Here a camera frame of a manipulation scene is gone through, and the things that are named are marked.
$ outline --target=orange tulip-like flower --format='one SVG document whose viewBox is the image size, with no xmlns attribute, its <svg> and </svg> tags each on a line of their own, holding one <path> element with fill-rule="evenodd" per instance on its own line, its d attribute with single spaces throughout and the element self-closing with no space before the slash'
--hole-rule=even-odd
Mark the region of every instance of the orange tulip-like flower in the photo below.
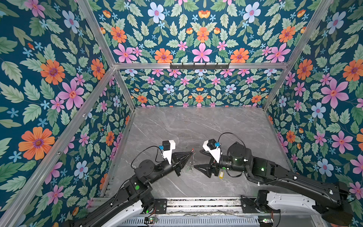
<svg viewBox="0 0 363 227">
<path fill-rule="evenodd" d="M 271 122 L 271 124 L 273 124 L 273 118 L 269 115 L 269 120 Z"/>
<path fill-rule="evenodd" d="M 288 140 L 289 143 L 295 142 L 295 138 L 296 138 L 296 135 L 293 131 L 288 131 L 286 133 L 286 139 Z"/>
<path fill-rule="evenodd" d="M 203 96 L 197 96 L 197 97 L 195 98 L 195 101 L 197 101 L 198 103 L 203 102 Z"/>
<path fill-rule="evenodd" d="M 302 9 L 300 10 L 298 13 L 297 13 L 297 17 L 300 18 L 302 17 L 304 14 L 305 14 L 306 10 L 305 9 Z"/>
<path fill-rule="evenodd" d="M 192 34 L 192 33 L 193 33 L 193 29 L 192 29 L 192 28 L 188 28 L 188 29 L 187 29 L 187 33 L 188 33 L 188 34 Z"/>
<path fill-rule="evenodd" d="M 101 179 L 101 184 L 99 185 L 99 189 L 100 190 L 102 190 L 102 188 L 103 188 L 103 185 L 104 185 L 104 183 L 105 183 L 105 180 L 106 180 L 106 178 L 107 178 L 107 173 L 106 174 L 104 174 L 103 175 L 103 177 L 102 177 L 102 179 Z"/>
<path fill-rule="evenodd" d="M 42 127 L 34 127 L 33 133 L 26 131 L 21 138 L 25 141 L 19 143 L 19 151 L 26 151 L 23 157 L 30 160 L 35 155 L 35 160 L 44 158 L 44 153 L 48 153 L 51 145 L 54 144 L 54 136 L 49 129 L 43 131 Z"/>
<path fill-rule="evenodd" d="M 211 15 L 211 12 L 209 10 L 206 11 L 201 10 L 198 12 L 198 15 L 200 18 L 208 18 Z"/>
<path fill-rule="evenodd" d="M 158 63 L 171 63 L 173 56 L 170 55 L 171 52 L 169 50 L 165 50 L 164 48 L 160 48 L 160 50 L 157 50 L 155 52 L 155 60 L 158 61 Z"/>
<path fill-rule="evenodd" d="M 40 68 L 42 71 L 40 71 L 40 74 L 42 77 L 45 77 L 45 81 L 49 84 L 53 83 L 54 85 L 57 85 L 59 82 L 63 81 L 63 78 L 66 77 L 66 74 L 64 74 L 64 68 L 63 66 L 59 65 L 59 62 L 54 60 L 47 60 L 47 64 L 41 64 Z"/>
<path fill-rule="evenodd" d="M 305 80 L 310 76 L 311 70 L 313 70 L 312 61 L 310 59 L 305 59 L 302 63 L 300 63 L 299 68 L 297 69 L 297 77 L 301 80 Z"/>
<path fill-rule="evenodd" d="M 139 96 L 139 97 L 137 97 L 137 101 L 139 101 L 141 103 L 147 103 L 147 98 L 144 96 Z"/>
<path fill-rule="evenodd" d="M 208 40 L 208 35 L 209 35 L 209 31 L 207 31 L 206 27 L 201 27 L 199 29 L 199 31 L 197 32 L 197 39 L 200 42 L 205 42 L 206 40 Z"/>
<path fill-rule="evenodd" d="M 221 29 L 215 27 L 214 30 L 213 30 L 213 32 L 214 32 L 214 34 L 219 34 L 219 33 L 221 33 Z"/>
<path fill-rule="evenodd" d="M 129 120 L 130 120 L 130 115 L 128 115 L 128 116 L 126 117 L 126 119 L 125 119 L 125 125 L 127 125 L 127 123 L 129 122 Z"/>
<path fill-rule="evenodd" d="M 123 42 L 126 42 L 126 39 L 127 39 L 127 36 L 125 35 L 125 31 L 124 30 L 120 30 L 119 27 L 112 27 L 111 28 L 111 35 L 113 36 L 112 38 L 114 40 L 116 40 L 117 42 L 119 43 L 123 43 Z"/>
<path fill-rule="evenodd" d="M 103 12 L 103 14 L 104 14 L 105 17 L 107 17 L 107 18 L 110 18 L 111 17 L 111 13 L 109 11 L 104 10 L 102 12 Z"/>
<path fill-rule="evenodd" d="M 261 101 L 261 99 L 262 99 L 262 96 L 260 96 L 260 95 L 256 95 L 256 96 L 253 96 L 252 97 L 252 102 L 253 103 L 257 103 L 257 102 L 260 102 Z"/>
<path fill-rule="evenodd" d="M 78 214 L 78 211 L 79 211 L 79 207 L 74 208 L 72 215 L 76 216 Z"/>
<path fill-rule="evenodd" d="M 288 26 L 286 29 L 282 30 L 281 34 L 279 35 L 280 42 L 287 42 L 293 38 L 295 35 L 295 27 Z"/>
<path fill-rule="evenodd" d="M 232 63 L 245 63 L 246 60 L 249 58 L 248 50 L 244 48 L 240 48 L 240 50 L 235 50 L 231 55 L 231 62 Z"/>
<path fill-rule="evenodd" d="M 103 63 L 99 59 L 93 59 L 91 69 L 93 70 L 94 77 L 100 80 L 105 74 L 105 69 L 103 68 Z"/>
<path fill-rule="evenodd" d="M 106 144 L 108 146 L 111 146 L 113 143 L 113 140 L 115 139 L 115 134 L 113 133 L 113 131 L 110 131 L 107 136 L 106 136 Z"/>
<path fill-rule="evenodd" d="M 349 65 L 345 66 L 343 73 L 343 77 L 346 78 L 347 81 L 357 81 L 360 76 L 363 76 L 363 60 L 358 59 L 358 61 L 351 61 Z"/>
<path fill-rule="evenodd" d="M 29 42 L 28 42 L 28 47 L 29 47 L 30 49 L 32 49 L 32 50 L 35 50 L 34 46 L 33 46 L 31 43 L 29 43 Z"/>
<path fill-rule="evenodd" d="M 360 132 L 362 134 L 357 134 L 357 141 L 360 142 L 360 144 L 358 144 L 359 148 L 363 150 L 363 129 L 361 129 Z"/>
</svg>

